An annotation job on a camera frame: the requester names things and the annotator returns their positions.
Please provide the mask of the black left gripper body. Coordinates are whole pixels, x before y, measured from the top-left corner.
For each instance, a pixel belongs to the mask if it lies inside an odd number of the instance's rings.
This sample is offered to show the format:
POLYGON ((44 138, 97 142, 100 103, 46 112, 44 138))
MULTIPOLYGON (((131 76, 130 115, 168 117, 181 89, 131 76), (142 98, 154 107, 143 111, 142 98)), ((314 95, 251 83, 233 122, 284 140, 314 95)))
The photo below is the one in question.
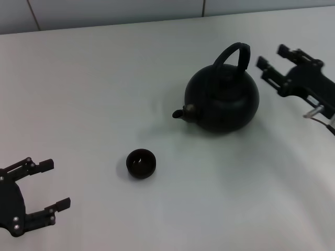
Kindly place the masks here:
POLYGON ((1 169, 1 228, 11 236, 24 234, 26 208, 21 191, 13 178, 1 169))

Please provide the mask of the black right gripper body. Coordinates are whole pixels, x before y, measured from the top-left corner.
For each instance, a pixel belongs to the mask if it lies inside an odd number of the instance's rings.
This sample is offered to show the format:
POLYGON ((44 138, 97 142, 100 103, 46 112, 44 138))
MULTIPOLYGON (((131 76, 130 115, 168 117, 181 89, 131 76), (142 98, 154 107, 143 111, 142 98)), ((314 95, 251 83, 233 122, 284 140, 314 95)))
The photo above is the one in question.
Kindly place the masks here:
POLYGON ((285 76, 285 82, 277 91, 281 97, 297 96, 304 101, 308 96, 324 106, 322 114, 330 119, 334 115, 334 82, 321 71, 322 61, 311 61, 293 67, 285 76))

